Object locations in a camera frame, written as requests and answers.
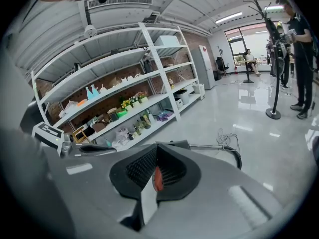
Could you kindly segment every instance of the air conditioner vent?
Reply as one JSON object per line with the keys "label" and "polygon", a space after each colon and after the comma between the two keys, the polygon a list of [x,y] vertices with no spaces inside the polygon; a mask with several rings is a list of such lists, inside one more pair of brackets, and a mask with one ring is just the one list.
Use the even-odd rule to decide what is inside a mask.
{"label": "air conditioner vent", "polygon": [[152,5],[152,0],[106,0],[104,3],[100,3],[98,0],[88,0],[88,9],[93,9],[106,5],[129,3]]}

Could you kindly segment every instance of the white floor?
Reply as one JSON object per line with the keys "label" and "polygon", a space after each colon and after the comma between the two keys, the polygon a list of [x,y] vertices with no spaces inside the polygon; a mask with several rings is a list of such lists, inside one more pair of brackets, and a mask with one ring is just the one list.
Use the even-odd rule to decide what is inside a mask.
{"label": "white floor", "polygon": [[[216,82],[199,100],[185,109],[182,121],[171,121],[146,138],[140,145],[155,141],[187,139],[194,144],[216,145],[219,128],[224,134],[237,134],[242,156],[242,171],[264,184],[285,206],[307,191],[317,167],[311,152],[312,140],[319,135],[319,99],[313,116],[306,120],[296,117],[289,106],[297,102],[296,80],[290,77],[292,88],[280,88],[277,109],[282,117],[273,120],[265,110],[273,106],[276,81],[269,73],[251,76],[254,84],[245,84],[246,74],[227,76]],[[236,148],[232,138],[231,147]],[[235,164],[224,151],[198,151]]]}

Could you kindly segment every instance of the white metal shelving unit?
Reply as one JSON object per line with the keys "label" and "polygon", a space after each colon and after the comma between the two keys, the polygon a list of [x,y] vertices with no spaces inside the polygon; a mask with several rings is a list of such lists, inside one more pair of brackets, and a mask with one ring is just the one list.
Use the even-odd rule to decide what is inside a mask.
{"label": "white metal shelving unit", "polygon": [[[154,45],[159,36],[176,35],[178,33],[180,34],[183,41],[182,44],[175,46]],[[171,56],[183,48],[187,49],[190,62],[163,68],[160,58]],[[111,51],[115,49],[117,49],[119,53],[111,55]],[[121,123],[132,118],[148,107],[157,104],[165,98],[169,98],[174,112],[169,120],[165,122],[156,122],[156,125],[152,126],[151,130],[145,130],[146,132],[144,132],[144,134],[134,139],[134,141],[130,141],[130,143],[123,146],[122,149],[130,148],[173,118],[181,120],[180,112],[183,111],[190,104],[195,102],[198,98],[200,98],[199,94],[193,94],[190,96],[190,102],[187,105],[183,106],[181,109],[178,109],[173,96],[176,91],[185,88],[190,84],[199,84],[196,68],[193,63],[193,59],[186,40],[179,27],[146,27],[143,23],[139,23],[139,27],[107,32],[79,42],[53,58],[41,70],[39,70],[39,72],[31,73],[35,98],[44,121],[46,123],[49,123],[45,115],[47,112],[47,108],[44,110],[42,108],[43,104],[46,104],[48,107],[51,103],[61,102],[78,90],[83,89],[85,86],[95,82],[96,80],[129,66],[141,64],[143,68],[142,62],[144,56],[146,55],[151,56],[154,59],[158,70],[150,73],[145,73],[134,78],[133,80],[120,83],[108,89],[106,92],[101,93],[100,95],[88,100],[81,106],[70,111],[56,124],[54,124],[53,127],[59,127],[66,122],[70,122],[72,119],[74,119],[87,109],[93,107],[97,103],[105,100],[118,91],[121,91],[132,85],[136,85],[142,81],[149,81],[150,78],[156,76],[161,77],[163,85],[165,87],[165,94],[157,95],[155,92],[153,92],[153,95],[149,97],[149,100],[147,102],[141,104],[139,107],[133,108],[131,111],[128,112],[127,115],[119,118],[115,122],[110,123],[99,133],[91,135],[89,139],[96,139],[97,137],[112,130]],[[74,63],[79,63],[82,68],[66,77],[66,75],[73,70]],[[195,78],[176,83],[175,88],[171,89],[166,76],[166,72],[189,65],[193,69]],[[37,92],[37,86],[35,82],[36,79],[52,82],[54,86],[48,93],[46,93],[46,95],[41,100]]]}

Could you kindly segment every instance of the blue bottle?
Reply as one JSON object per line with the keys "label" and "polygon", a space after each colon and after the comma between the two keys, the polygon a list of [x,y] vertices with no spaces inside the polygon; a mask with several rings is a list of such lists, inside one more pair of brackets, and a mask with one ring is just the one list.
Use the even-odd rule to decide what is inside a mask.
{"label": "blue bottle", "polygon": [[94,84],[91,85],[91,88],[92,88],[92,93],[93,93],[93,96],[98,96],[100,93],[96,90],[96,88],[94,87]]}
{"label": "blue bottle", "polygon": [[88,87],[85,87],[86,89],[86,96],[88,97],[88,100],[94,98],[94,95],[92,94],[92,92],[89,90]]}

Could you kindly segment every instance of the shoe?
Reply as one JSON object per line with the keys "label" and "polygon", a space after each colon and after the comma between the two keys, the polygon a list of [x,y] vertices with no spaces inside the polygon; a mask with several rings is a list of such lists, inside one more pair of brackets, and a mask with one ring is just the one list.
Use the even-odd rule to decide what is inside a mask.
{"label": "shoe", "polygon": [[294,111],[301,111],[303,109],[303,105],[295,104],[295,105],[290,106],[290,109],[292,109]]}
{"label": "shoe", "polygon": [[308,111],[302,110],[299,114],[297,114],[297,118],[301,120],[308,118]]}

